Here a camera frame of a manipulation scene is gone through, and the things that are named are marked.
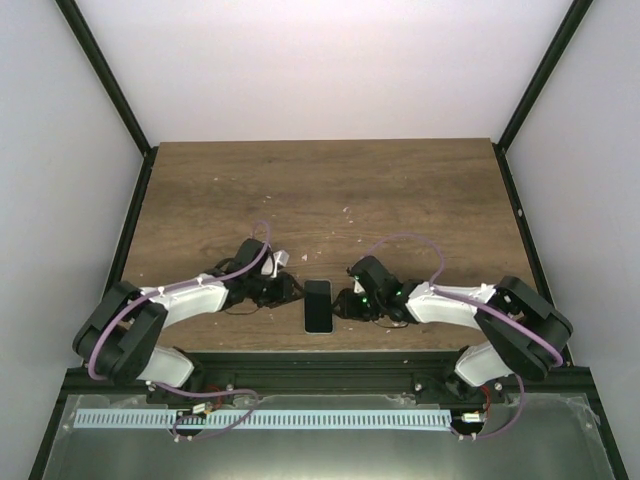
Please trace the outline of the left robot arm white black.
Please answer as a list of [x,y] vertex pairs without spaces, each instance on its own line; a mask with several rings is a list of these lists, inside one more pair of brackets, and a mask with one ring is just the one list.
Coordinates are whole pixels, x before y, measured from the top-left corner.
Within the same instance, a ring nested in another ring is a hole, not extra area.
[[288,259],[286,251],[248,238],[235,256],[192,279],[144,288],[118,282],[82,325],[72,349],[94,380],[160,383],[181,403],[194,403],[203,395],[205,381],[186,353],[158,345],[162,331],[246,300],[262,309],[302,299],[302,286],[284,270]]

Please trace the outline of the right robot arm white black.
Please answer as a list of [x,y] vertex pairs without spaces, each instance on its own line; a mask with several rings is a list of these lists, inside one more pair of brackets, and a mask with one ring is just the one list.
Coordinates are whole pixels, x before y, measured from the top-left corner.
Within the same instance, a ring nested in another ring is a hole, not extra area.
[[374,256],[347,270],[353,286],[333,303],[342,319],[396,323],[442,323],[478,330],[486,341],[461,350],[441,376],[447,396],[465,403],[487,383],[510,375],[544,380],[564,364],[562,350],[573,334],[570,321],[521,279],[454,287],[430,280],[400,281]]

